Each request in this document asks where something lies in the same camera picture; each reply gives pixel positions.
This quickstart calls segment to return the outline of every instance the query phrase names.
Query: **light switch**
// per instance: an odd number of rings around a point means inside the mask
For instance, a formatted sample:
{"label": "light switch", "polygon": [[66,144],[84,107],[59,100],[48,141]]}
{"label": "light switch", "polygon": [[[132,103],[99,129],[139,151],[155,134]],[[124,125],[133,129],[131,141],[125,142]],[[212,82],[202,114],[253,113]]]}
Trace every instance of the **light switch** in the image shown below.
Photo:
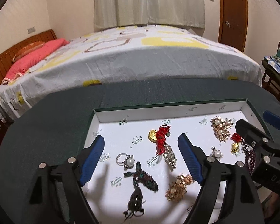
{"label": "light switch", "polygon": [[31,34],[31,33],[35,32],[35,27],[32,27],[32,28],[27,29],[27,30],[28,30],[28,34]]}

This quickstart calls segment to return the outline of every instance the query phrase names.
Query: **wooden headboard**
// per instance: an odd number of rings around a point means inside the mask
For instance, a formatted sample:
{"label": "wooden headboard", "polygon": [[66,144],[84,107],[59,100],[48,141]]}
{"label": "wooden headboard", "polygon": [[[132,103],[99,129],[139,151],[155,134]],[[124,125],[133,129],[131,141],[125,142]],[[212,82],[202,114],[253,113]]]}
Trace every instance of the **wooden headboard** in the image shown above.
{"label": "wooden headboard", "polygon": [[11,62],[12,58],[21,48],[33,42],[37,42],[37,41],[48,42],[50,40],[55,40],[55,39],[57,39],[57,37],[54,31],[50,29],[48,31],[42,32],[28,39],[25,39],[20,43],[17,43],[14,46],[10,47],[2,54],[0,54],[0,85],[3,78],[6,76],[6,73],[8,72],[9,68],[12,66],[12,62]]}

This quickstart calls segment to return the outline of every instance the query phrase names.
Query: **blue gripper pad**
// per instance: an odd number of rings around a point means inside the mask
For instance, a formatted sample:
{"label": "blue gripper pad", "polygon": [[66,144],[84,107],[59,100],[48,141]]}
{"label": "blue gripper pad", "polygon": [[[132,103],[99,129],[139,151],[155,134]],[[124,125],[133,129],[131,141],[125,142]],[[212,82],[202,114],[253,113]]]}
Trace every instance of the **blue gripper pad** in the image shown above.
{"label": "blue gripper pad", "polygon": [[182,157],[184,158],[184,162],[186,163],[192,178],[201,184],[203,181],[201,165],[183,134],[178,137],[178,148]]}
{"label": "blue gripper pad", "polygon": [[276,129],[280,130],[280,117],[278,115],[275,115],[270,111],[265,111],[263,113],[263,119]]}
{"label": "blue gripper pad", "polygon": [[89,153],[88,157],[81,167],[82,173],[79,180],[81,186],[84,186],[87,182],[90,181],[96,165],[98,164],[102,152],[105,148],[105,140],[102,136],[98,135],[93,144],[95,145],[92,147],[91,152]]}

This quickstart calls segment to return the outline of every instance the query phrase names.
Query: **white curtain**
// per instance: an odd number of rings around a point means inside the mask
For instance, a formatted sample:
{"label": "white curtain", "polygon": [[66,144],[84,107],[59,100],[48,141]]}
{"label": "white curtain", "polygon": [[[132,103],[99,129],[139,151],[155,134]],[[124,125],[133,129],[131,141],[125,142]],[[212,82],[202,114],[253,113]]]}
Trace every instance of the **white curtain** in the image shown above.
{"label": "white curtain", "polygon": [[204,28],[204,0],[95,0],[95,31],[133,24]]}

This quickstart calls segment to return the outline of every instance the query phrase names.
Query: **gold ingot charm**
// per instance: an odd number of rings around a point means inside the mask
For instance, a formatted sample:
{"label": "gold ingot charm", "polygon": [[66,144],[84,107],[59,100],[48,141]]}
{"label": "gold ingot charm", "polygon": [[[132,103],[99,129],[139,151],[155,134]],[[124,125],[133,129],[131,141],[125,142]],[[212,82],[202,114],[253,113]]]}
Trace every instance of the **gold ingot charm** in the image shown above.
{"label": "gold ingot charm", "polygon": [[232,143],[231,153],[238,156],[239,155],[239,143]]}
{"label": "gold ingot charm", "polygon": [[156,143],[157,142],[157,136],[156,136],[157,131],[156,130],[150,130],[148,133],[148,139],[153,142]]}

